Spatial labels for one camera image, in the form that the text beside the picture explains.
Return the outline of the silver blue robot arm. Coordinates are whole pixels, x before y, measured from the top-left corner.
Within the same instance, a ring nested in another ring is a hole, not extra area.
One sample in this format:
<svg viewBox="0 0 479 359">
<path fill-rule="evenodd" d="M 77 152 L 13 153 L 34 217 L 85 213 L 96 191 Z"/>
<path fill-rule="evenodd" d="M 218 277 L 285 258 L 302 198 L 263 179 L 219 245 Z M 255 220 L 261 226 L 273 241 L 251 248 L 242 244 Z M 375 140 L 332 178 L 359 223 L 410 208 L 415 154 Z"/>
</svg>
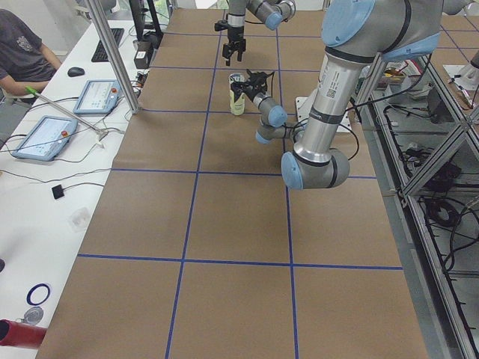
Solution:
<svg viewBox="0 0 479 359">
<path fill-rule="evenodd" d="M 237 60 L 242 61 L 242 54 L 246 51 L 244 38 L 246 11 L 274 31 L 282 22 L 292 19 L 296 13 L 295 1 L 267 1 L 267 0 L 233 0 L 229 1 L 227 19 L 219 20 L 214 25 L 215 31 L 227 31 L 228 42 L 223 45 L 222 57 L 227 66 L 231 65 L 231 58 L 237 54 Z"/>
<path fill-rule="evenodd" d="M 304 127 L 290 129 L 299 138 L 293 150 L 281 158 L 281 174 L 288 188 L 333 188 L 349 176 L 348 158 L 331 149 L 332 140 L 346 112 L 362 69 L 380 53 L 387 62 L 408 60 L 433 52 L 445 1 L 333 1 L 323 18 L 321 37 L 325 59 Z M 230 1 L 228 44 L 223 56 L 245 51 L 245 10 L 275 30 L 295 12 L 294 1 Z M 261 84 L 257 73 L 249 80 L 233 82 L 235 97 L 244 93 L 261 111 L 256 139 L 268 143 L 287 115 Z"/>
</svg>

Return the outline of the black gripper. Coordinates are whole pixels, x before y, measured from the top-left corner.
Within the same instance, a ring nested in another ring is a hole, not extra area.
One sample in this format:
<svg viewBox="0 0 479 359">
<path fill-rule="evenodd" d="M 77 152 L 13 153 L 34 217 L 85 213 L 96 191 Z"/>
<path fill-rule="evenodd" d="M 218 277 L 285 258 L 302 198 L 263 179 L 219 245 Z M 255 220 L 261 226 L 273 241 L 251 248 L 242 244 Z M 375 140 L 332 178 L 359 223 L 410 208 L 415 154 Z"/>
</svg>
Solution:
<svg viewBox="0 0 479 359">
<path fill-rule="evenodd" d="M 233 82 L 231 90 L 233 92 L 244 92 L 249 99 L 254 99 L 259 93 L 265 94 L 268 91 L 267 79 L 269 73 L 264 71 L 246 70 L 248 79 L 245 82 Z"/>
<path fill-rule="evenodd" d="M 231 53 L 237 52 L 237 61 L 242 61 L 243 53 L 246 51 L 246 39 L 244 38 L 244 27 L 234 27 L 227 24 L 228 42 L 223 46 L 222 57 L 225 65 L 231 65 Z"/>
</svg>

